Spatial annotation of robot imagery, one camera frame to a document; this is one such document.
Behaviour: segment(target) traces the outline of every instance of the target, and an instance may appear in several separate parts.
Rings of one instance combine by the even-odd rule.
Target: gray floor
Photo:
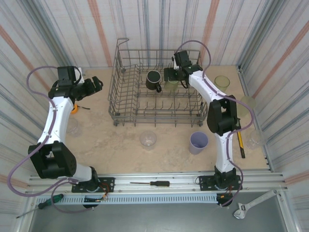
[[[63,214],[49,207],[37,210],[32,232],[285,232],[276,197],[233,217],[236,202],[248,203],[259,193],[242,193],[229,206],[216,204],[99,205],[94,211]],[[80,206],[63,207],[70,210]]]

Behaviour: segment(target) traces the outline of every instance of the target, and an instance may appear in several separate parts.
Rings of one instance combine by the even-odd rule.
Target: purple cup
[[[208,144],[208,137],[204,132],[197,131],[191,134],[189,151],[193,155],[200,153]]]

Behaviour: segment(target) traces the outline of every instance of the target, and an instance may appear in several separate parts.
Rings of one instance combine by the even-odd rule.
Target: wrench
[[[259,203],[262,203],[263,201],[266,201],[267,199],[273,196],[276,196],[277,194],[278,194],[277,190],[271,190],[247,204],[238,203],[239,209],[236,210],[235,213],[233,214],[234,217],[236,217],[237,219],[244,219],[250,208],[256,206]]]

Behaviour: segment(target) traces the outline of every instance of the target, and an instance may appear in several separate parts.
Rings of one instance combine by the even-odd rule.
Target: black mug
[[[160,86],[161,74],[157,70],[151,70],[147,73],[146,87],[150,90],[162,91]]]

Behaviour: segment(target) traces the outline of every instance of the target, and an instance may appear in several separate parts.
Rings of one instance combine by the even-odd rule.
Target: dish rack
[[[108,100],[113,124],[169,123],[203,125],[208,108],[194,89],[179,83],[175,91],[164,88],[164,69],[172,67],[175,49],[128,49],[129,39],[118,39]],[[192,63],[198,63],[200,52],[187,50]],[[150,70],[161,74],[160,93],[147,89],[146,75]]]

